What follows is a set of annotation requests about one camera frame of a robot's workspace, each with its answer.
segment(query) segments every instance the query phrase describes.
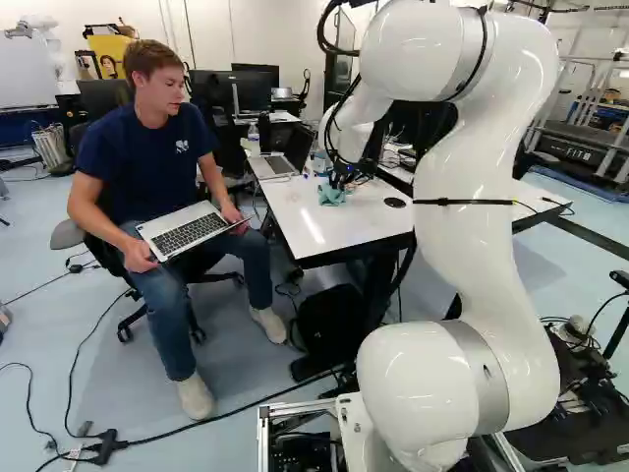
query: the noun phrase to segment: person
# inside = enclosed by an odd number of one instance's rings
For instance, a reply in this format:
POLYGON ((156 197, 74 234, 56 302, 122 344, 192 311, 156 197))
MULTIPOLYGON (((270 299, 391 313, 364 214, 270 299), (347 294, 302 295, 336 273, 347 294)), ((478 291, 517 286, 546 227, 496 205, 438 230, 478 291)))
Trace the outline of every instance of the person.
POLYGON ((116 60, 108 55, 100 56, 100 65, 103 67, 109 79, 118 79, 118 70, 116 69, 116 60))
MULTIPOLYGON (((109 112, 86 131, 77 158, 68 214, 85 231, 115 246, 148 306, 148 325, 166 374, 182 406, 195 420, 206 418, 213 399, 196 369, 188 335, 188 290, 175 265, 158 264, 136 226, 196 201, 197 164, 229 222, 243 219, 231 202, 212 150, 216 138, 199 110, 184 102, 184 67, 154 40, 130 43, 123 67, 135 101, 109 112), (106 190, 107 214, 101 209, 106 190)), ((251 316, 269 340, 286 340, 286 328, 271 308, 269 249, 246 223, 209 239, 200 248, 243 260, 251 316)))

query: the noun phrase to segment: open laptop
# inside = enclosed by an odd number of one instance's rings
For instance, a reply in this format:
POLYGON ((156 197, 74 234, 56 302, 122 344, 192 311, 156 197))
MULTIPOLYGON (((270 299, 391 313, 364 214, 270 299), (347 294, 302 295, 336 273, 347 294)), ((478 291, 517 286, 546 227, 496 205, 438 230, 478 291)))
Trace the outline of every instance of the open laptop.
POLYGON ((284 153, 272 152, 252 155, 248 162, 258 180, 299 175, 304 170, 315 133, 303 125, 295 126, 284 153))
POLYGON ((203 201, 139 224, 136 229, 157 259, 165 263, 249 219, 230 224, 213 204, 203 201))

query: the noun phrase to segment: man's hand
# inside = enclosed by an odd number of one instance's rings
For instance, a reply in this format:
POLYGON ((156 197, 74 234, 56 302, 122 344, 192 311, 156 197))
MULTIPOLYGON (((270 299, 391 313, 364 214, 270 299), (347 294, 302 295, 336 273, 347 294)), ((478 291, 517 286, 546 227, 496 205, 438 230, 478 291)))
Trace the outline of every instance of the man's hand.
POLYGON ((130 238, 122 249, 125 255, 125 269, 131 272, 144 273, 159 266, 150 261, 150 247, 142 239, 130 238))
MULTIPOLYGON (((223 215, 223 218, 227 220, 228 223, 235 223, 244 219, 238 209, 231 202, 222 205, 220 208, 220 213, 223 215)), ((244 223, 239 224, 230 232, 233 234, 244 234, 249 228, 249 223, 245 221, 244 223)))

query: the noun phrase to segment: gray floor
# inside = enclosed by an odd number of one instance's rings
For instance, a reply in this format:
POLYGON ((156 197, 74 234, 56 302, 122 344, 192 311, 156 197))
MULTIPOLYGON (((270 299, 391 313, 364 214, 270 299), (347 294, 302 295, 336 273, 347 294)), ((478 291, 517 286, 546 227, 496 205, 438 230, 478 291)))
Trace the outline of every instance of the gray floor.
MULTIPOLYGON (((28 177, 28 169, 11 172, 10 178, 28 177)), ((531 183, 575 200, 580 224, 629 244, 626 206, 607 204, 544 177, 528 175, 531 183)), ((48 249, 52 228, 65 218, 70 180, 45 179, 8 183, 11 200, 0 201, 0 216, 12 222, 0 226, 0 300, 11 300, 64 271, 68 256, 85 248, 53 252, 48 249)), ((248 206, 245 212, 252 211, 248 206)), ((527 288, 541 316, 589 318, 600 303, 619 291, 607 277, 610 270, 626 268, 625 261, 550 225, 542 224, 515 238, 515 256, 527 288)), ((281 248, 273 249, 274 274, 280 282, 286 270, 281 248)), ((88 262, 89 254, 76 262, 88 262)), ((226 257, 217 270, 241 269, 238 260, 226 257)), ((349 280, 344 266, 308 270, 303 295, 339 281, 349 280)), ((97 317, 125 290, 124 282, 105 270, 69 275, 11 305, 15 322, 0 347, 0 365, 20 361, 35 371, 32 410, 37 426, 53 432, 64 448, 76 442, 63 433, 67 399, 67 372, 78 343, 97 317)), ((440 318, 453 295, 417 254, 402 287, 406 321, 440 318)), ((219 412, 253 401, 292 384, 288 363, 297 357, 289 347, 274 346, 247 315, 246 290, 231 282, 194 288, 196 311, 210 340, 197 350, 202 375, 218 398, 219 412)), ((115 325, 136 304, 123 299, 114 306, 103 325, 86 345, 77 368, 74 408, 70 424, 94 421, 94 429, 117 428, 122 438, 136 439, 188 423, 180 411, 173 386, 165 380, 144 323, 137 326, 136 341, 121 345, 115 325)), ((274 307, 286 320, 290 303, 275 297, 274 307)), ((609 307, 597 323, 598 338, 605 345, 624 308, 609 307)), ((395 308, 388 318, 397 320, 395 308)), ((625 341, 613 359, 620 372, 618 385, 629 393, 629 349, 625 341)), ((20 371, 0 374, 0 470, 34 470, 49 454, 45 439, 33 433, 24 411, 28 375, 20 371)), ((288 401, 315 399, 333 382, 314 383, 282 398, 288 401)), ((256 410, 205 425, 177 437, 117 453, 110 469, 115 471, 233 470, 257 467, 256 410)), ((605 467, 623 470, 626 464, 605 467)), ((78 469, 96 468, 80 464, 78 469)), ((65 470, 57 463, 47 470, 65 470)))

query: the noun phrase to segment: white sneaker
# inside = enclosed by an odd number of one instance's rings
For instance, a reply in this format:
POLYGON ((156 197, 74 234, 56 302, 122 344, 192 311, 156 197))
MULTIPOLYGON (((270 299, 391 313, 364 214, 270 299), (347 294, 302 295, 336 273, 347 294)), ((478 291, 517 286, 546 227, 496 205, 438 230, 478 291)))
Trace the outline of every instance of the white sneaker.
POLYGON ((281 318, 275 315, 271 307, 264 310, 249 307, 249 310, 254 321, 262 326, 264 332, 266 332, 269 341, 273 344, 281 344, 286 340, 286 327, 281 318))
POLYGON ((175 384, 181 406, 190 418, 199 421, 211 414, 214 409, 214 398, 197 371, 189 379, 175 384))

